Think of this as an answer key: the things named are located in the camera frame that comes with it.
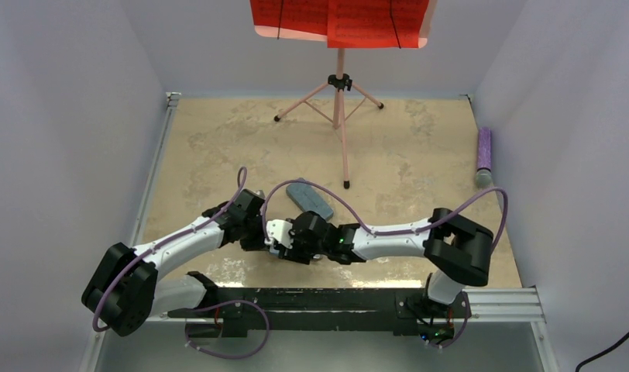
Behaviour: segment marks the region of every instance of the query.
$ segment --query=blue object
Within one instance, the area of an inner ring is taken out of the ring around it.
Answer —
[[[333,216],[333,209],[309,184],[289,184],[287,196],[303,211],[312,211],[326,221]]]

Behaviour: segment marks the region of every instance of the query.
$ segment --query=floor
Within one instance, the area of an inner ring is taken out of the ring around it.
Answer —
[[[386,99],[385,109],[366,102],[347,122],[351,188],[342,187],[339,134],[306,105],[280,122],[283,99],[180,100],[144,241],[193,221],[229,199],[235,176],[247,166],[247,188],[269,191],[281,181],[305,177],[342,196],[371,225],[393,225],[429,216],[433,208],[455,208],[477,192],[473,185],[477,129],[466,99]],[[313,105],[329,115],[332,100]],[[347,100],[351,112],[359,100]],[[354,222],[332,198],[332,223]],[[279,191],[269,219],[300,211]],[[500,208],[495,195],[470,206],[464,216],[495,231]],[[266,252],[246,253],[232,244],[198,257],[169,277],[199,270],[220,285],[247,287],[419,287],[436,268],[423,258],[381,258],[341,266],[323,259],[305,266]],[[507,236],[493,254],[491,288],[519,288],[520,278]]]

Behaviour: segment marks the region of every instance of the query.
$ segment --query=purple tube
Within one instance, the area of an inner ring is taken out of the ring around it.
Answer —
[[[474,181],[478,188],[486,188],[493,183],[491,135],[489,128],[479,128],[479,148],[476,151],[476,176]]]

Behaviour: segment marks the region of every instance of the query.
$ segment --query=wall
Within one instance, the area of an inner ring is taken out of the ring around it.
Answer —
[[[561,370],[629,330],[629,1],[530,0],[476,93]],[[629,371],[629,341],[585,367]]]
[[[248,0],[122,0],[168,91],[302,95],[335,73],[324,43],[257,36]],[[350,50],[346,71],[375,94],[473,93],[524,0],[439,0],[422,50]]]
[[[75,371],[165,95],[118,0],[0,0],[0,371]]]

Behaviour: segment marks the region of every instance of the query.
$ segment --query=sheet music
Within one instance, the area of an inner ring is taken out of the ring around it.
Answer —
[[[328,47],[417,48],[427,7],[428,0],[329,0]]]
[[[256,26],[280,27],[319,35],[325,35],[328,31],[328,0],[250,1]]]

